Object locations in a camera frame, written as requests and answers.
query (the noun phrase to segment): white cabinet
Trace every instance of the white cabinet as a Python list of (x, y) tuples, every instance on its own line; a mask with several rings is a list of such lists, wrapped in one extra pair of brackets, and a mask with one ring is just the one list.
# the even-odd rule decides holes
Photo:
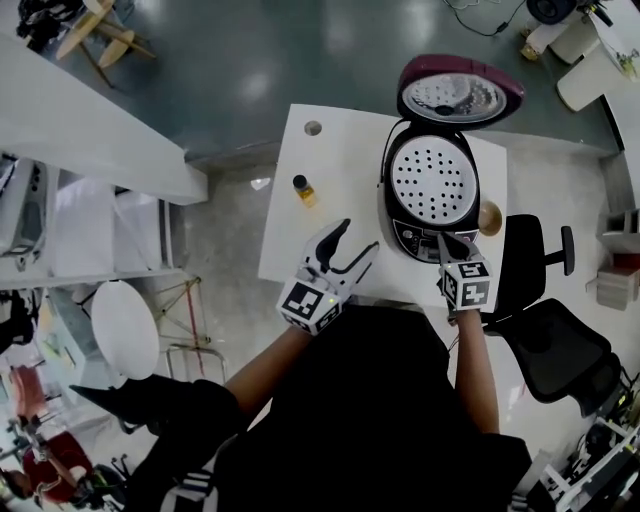
[(169, 204), (45, 166), (46, 238), (23, 271), (0, 257), (0, 289), (53, 287), (181, 272), (173, 267)]

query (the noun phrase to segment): round hole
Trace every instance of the round hole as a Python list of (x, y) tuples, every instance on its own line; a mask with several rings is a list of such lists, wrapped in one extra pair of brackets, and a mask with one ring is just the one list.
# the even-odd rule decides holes
[(318, 121), (309, 121), (304, 125), (304, 133), (307, 135), (318, 135), (322, 131), (322, 125)]

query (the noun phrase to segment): wooden chair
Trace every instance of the wooden chair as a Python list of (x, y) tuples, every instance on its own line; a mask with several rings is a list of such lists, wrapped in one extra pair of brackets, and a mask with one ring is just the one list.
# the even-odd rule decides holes
[[(84, 0), (87, 12), (76, 21), (56, 53), (56, 59), (60, 60), (76, 47), (80, 48), (91, 67), (110, 88), (113, 88), (113, 85), (102, 70), (120, 60), (129, 48), (150, 59), (156, 58), (153, 53), (138, 44), (146, 41), (144, 38), (136, 35), (133, 30), (106, 19), (107, 15), (112, 12), (114, 2), (115, 0)], [(93, 31), (112, 40), (105, 48), (98, 62), (93, 59), (84, 44), (84, 40)]]

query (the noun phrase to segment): yellow liquid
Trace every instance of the yellow liquid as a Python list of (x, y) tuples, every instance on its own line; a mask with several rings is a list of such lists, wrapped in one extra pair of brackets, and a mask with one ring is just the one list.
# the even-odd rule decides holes
[(318, 198), (316, 197), (315, 191), (311, 186), (305, 187), (304, 190), (296, 190), (296, 192), (298, 193), (298, 195), (300, 196), (300, 199), (302, 199), (302, 202), (307, 208), (311, 208), (312, 206), (315, 206), (315, 204), (318, 202)]

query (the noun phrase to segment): black office chair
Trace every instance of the black office chair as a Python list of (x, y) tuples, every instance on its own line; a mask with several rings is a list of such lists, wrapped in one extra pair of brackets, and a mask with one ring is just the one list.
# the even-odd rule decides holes
[(575, 267), (573, 233), (569, 226), (560, 230), (562, 250), (545, 255), (542, 226), (535, 215), (511, 215), (505, 224), (502, 270), (496, 309), (483, 313), (484, 323), (497, 322), (536, 302), (546, 288), (548, 265), (564, 263), (564, 275)]
[(583, 418), (591, 416), (613, 398), (611, 395), (620, 385), (620, 373), (620, 359), (611, 352), (599, 367), (575, 383), (569, 395), (580, 405)]
[(542, 403), (574, 397), (583, 416), (594, 412), (620, 380), (611, 345), (555, 299), (485, 327), (513, 350), (531, 395)]

